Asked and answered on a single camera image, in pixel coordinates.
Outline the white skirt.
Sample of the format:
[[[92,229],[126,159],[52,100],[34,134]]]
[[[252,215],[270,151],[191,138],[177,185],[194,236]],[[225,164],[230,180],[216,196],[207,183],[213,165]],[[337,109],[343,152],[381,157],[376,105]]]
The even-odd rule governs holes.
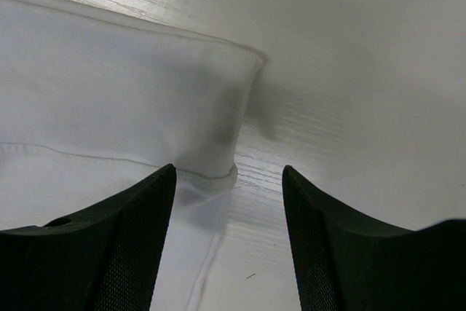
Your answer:
[[[196,310],[263,59],[65,0],[1,0],[1,228],[86,208],[166,164],[175,201],[152,310]]]

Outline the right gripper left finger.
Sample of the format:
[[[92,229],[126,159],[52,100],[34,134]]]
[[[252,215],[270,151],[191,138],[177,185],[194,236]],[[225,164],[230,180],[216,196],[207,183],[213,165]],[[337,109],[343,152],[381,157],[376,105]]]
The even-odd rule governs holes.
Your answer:
[[[166,165],[38,227],[1,232],[3,310],[148,310],[176,187]]]

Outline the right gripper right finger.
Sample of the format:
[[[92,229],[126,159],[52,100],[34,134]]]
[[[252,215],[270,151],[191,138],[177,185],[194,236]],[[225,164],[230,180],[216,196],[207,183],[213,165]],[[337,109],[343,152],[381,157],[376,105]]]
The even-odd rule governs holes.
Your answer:
[[[291,166],[283,203],[303,310],[463,310],[465,221],[411,231],[361,213]]]

